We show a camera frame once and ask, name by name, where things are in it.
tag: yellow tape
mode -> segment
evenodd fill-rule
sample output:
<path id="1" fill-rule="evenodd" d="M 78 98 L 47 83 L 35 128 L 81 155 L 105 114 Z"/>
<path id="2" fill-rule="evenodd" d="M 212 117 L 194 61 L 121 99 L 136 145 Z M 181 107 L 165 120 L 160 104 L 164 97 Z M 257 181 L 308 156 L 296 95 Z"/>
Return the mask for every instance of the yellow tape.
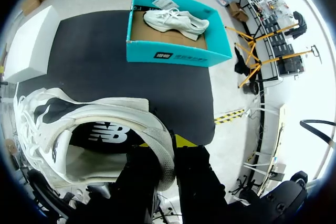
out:
<path id="1" fill-rule="evenodd" d="M 233 116 L 229 119 L 223 119 L 222 121 L 215 121 L 215 124 L 222 124 L 222 123 L 228 123 L 228 122 L 232 122 L 233 119 L 236 119 L 236 118 L 241 118 L 243 115 L 237 115 L 237 116 Z"/>
<path id="2" fill-rule="evenodd" d="M 197 146 L 196 144 L 188 141 L 187 139 L 181 137 L 180 135 L 175 134 L 176 138 L 176 146 L 177 148 L 183 147 L 183 146 L 188 146 L 188 147 L 195 147 Z M 140 144 L 141 147 L 148 147 L 147 143 Z"/>
<path id="3" fill-rule="evenodd" d="M 230 112 L 230 113 L 227 113 L 223 116 L 220 116 L 218 118 L 215 118 L 214 119 L 214 122 L 216 124 L 221 124 L 221 123 L 226 123 L 226 122 L 231 122 L 232 119 L 235 119 L 235 118 L 240 118 L 242 115 L 243 115 L 243 112 L 245 110 L 242 109 L 242 110 L 237 110 L 237 111 L 234 111 L 234 112 Z"/>

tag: shoe box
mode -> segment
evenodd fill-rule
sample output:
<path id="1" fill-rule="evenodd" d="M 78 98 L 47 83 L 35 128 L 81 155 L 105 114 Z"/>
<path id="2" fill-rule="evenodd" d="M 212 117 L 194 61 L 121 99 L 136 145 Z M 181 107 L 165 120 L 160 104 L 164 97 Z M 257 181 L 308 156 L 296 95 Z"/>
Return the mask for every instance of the shoe box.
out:
<path id="1" fill-rule="evenodd" d="M 231 16 L 234 17 L 236 20 L 240 22 L 248 21 L 248 15 L 238 3 L 235 3 L 235 2 L 230 3 L 229 11 L 230 11 Z"/>
<path id="2" fill-rule="evenodd" d="M 149 27 L 143 20 L 145 11 L 157 9 L 158 0 L 133 0 L 126 47 L 128 62 L 156 62 L 211 67 L 232 58 L 226 31 L 217 10 L 195 0 L 169 0 L 167 5 L 209 20 L 205 33 L 193 41 L 180 32 L 165 33 Z"/>

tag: black mat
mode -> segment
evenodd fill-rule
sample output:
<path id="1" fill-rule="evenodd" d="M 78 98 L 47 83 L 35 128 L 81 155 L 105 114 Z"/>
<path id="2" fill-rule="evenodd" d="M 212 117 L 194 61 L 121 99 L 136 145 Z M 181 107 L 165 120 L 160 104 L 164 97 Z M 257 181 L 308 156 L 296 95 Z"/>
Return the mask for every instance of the black mat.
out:
<path id="1" fill-rule="evenodd" d="M 168 129 L 195 144 L 214 136 L 213 97 L 207 68 L 128 63 L 129 11 L 84 14 L 63 20 L 51 49 L 48 74 L 20 83 L 18 95 L 59 87 L 77 101 L 146 98 Z"/>

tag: new balance logo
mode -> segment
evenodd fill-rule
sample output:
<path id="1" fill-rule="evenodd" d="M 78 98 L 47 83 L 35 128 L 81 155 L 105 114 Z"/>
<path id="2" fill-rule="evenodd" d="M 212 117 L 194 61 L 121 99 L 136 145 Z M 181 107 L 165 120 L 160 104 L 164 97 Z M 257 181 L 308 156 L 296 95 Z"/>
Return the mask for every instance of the new balance logo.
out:
<path id="1" fill-rule="evenodd" d="M 126 133 L 129 131 L 130 128 L 123 125 L 97 122 L 88 139 L 92 141 L 120 144 L 126 141 Z"/>

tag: floor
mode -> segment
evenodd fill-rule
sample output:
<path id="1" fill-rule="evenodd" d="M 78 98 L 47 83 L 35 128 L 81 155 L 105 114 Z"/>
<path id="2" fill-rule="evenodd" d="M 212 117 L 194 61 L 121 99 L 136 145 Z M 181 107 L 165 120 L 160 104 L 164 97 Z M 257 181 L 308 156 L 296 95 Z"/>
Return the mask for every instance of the floor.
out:
<path id="1" fill-rule="evenodd" d="M 49 5 L 52 5 L 56 9 L 61 19 L 66 19 L 80 14 L 102 10 L 129 9 L 131 1 L 132 0 L 45 0 L 27 17 L 22 17 L 18 19 L 18 22 L 14 23 L 14 32 L 9 31 L 7 35 L 7 47 L 10 46 L 11 39 L 13 39 L 15 34 L 15 29 Z M 217 9 L 226 26 L 236 27 L 240 30 L 243 29 L 242 25 L 232 19 L 227 9 L 220 6 L 216 0 L 197 1 Z M 232 52 L 234 52 L 234 43 L 239 42 L 239 38 L 232 32 L 228 31 L 227 34 Z M 231 60 L 209 68 L 214 99 L 214 117 L 221 116 L 226 112 L 258 106 L 258 104 L 256 104 L 259 102 L 258 97 L 255 99 L 254 95 L 243 94 L 242 89 L 237 88 L 238 83 L 240 83 L 244 77 L 234 72 L 236 61 L 236 56 L 233 55 Z M 10 112 L 9 109 L 5 109 L 3 110 L 3 114 L 5 113 L 4 111 Z M 206 148 L 211 156 L 210 164 L 220 182 L 226 186 L 227 192 L 236 188 L 236 179 L 239 176 L 246 174 L 246 171 L 242 170 L 241 164 L 256 146 L 258 127 L 259 119 L 257 114 L 253 120 L 243 116 L 232 122 L 216 126 L 213 141 L 207 145 Z M 6 131 L 4 129 L 4 133 L 6 138 L 13 137 L 12 130 Z M 176 184 L 169 190 L 161 192 L 161 194 L 163 195 L 162 199 L 166 202 L 167 207 L 170 207 L 170 203 L 172 202 L 175 208 L 177 208 L 176 211 L 179 212 L 179 194 Z M 232 195 L 227 193 L 225 198 L 230 201 Z"/>

